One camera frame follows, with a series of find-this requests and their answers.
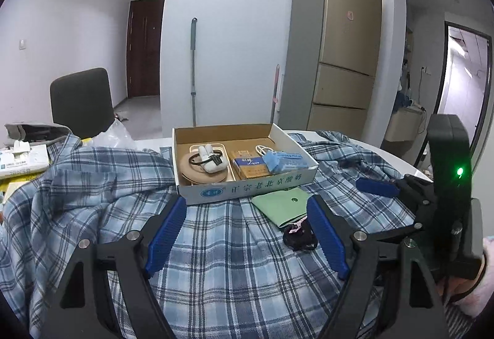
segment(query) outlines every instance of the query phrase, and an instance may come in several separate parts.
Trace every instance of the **green pouch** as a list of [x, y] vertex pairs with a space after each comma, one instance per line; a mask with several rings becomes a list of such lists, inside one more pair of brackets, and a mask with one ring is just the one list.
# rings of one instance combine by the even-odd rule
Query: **green pouch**
[[307, 215], [307, 200], [311, 197], [302, 189], [275, 191], [257, 196], [252, 203], [279, 228]]

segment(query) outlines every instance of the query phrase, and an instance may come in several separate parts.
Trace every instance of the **white table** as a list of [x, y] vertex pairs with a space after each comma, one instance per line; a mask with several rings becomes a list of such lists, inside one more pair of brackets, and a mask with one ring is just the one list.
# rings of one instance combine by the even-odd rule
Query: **white table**
[[[327, 141], [327, 139], [322, 138], [316, 132], [302, 132], [299, 130], [287, 130], [287, 133], [300, 133], [303, 134], [305, 138], [309, 141]], [[412, 165], [405, 162], [403, 159], [400, 159], [389, 152], [383, 151], [380, 148], [369, 145], [365, 142], [357, 141], [351, 139], [355, 144], [360, 145], [366, 149], [369, 149], [376, 154], [380, 155], [382, 159], [387, 161], [392, 167], [394, 167], [401, 174], [412, 174], [414, 176], [420, 177], [425, 180], [429, 180], [429, 178], [423, 174], [420, 170], [414, 168]], [[156, 152], [160, 151], [160, 147], [171, 147], [173, 145], [173, 141], [171, 137], [169, 138], [154, 138], [152, 140], [138, 140], [136, 141], [137, 149], [142, 150], [144, 148], [152, 149]]]

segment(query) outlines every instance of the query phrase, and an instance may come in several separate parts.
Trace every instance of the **plastic bag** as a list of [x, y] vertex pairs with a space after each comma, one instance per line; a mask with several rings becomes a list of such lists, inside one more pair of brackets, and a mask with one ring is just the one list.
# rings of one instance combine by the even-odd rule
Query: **plastic bag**
[[130, 137], [129, 132], [122, 122], [117, 119], [115, 119], [108, 130], [93, 137], [84, 146], [137, 149], [135, 141], [132, 140], [132, 137]]

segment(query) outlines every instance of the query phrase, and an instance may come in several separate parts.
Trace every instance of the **blue plaid fabric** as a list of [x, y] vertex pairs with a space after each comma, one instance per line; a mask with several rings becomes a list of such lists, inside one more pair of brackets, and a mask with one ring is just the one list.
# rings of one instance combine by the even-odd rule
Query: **blue plaid fabric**
[[[320, 135], [329, 141], [294, 135], [320, 164], [303, 189], [368, 233], [412, 223], [398, 201], [355, 188], [361, 176], [400, 178], [393, 167], [339, 133]], [[139, 230], [176, 192], [169, 149], [160, 156], [88, 148], [71, 135], [50, 156], [54, 165], [8, 200], [0, 227], [0, 290], [34, 338], [78, 241], [105, 243]], [[118, 279], [109, 273], [109, 280], [122, 332], [134, 337]], [[250, 198], [189, 207], [169, 260], [150, 283], [178, 338], [316, 337], [343, 284], [320, 247], [286, 247]], [[374, 290], [362, 335], [378, 307]], [[452, 328], [459, 337], [464, 319], [449, 313], [462, 322]]]

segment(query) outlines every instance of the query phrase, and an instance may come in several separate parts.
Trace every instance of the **blue gripper pad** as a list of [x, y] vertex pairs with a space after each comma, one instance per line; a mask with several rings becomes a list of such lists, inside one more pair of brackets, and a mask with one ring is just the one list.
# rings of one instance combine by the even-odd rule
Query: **blue gripper pad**
[[149, 243], [148, 261], [144, 267], [149, 276], [154, 275], [155, 272], [162, 270], [165, 266], [186, 215], [187, 204], [185, 198], [179, 197], [155, 237]]
[[350, 268], [345, 259], [345, 248], [328, 217], [314, 197], [307, 200], [307, 219], [319, 240], [329, 267], [338, 272], [339, 279], [346, 279]]
[[379, 181], [361, 177], [355, 182], [355, 187], [364, 193], [375, 194], [376, 196], [394, 198], [400, 193], [396, 184], [390, 181]]

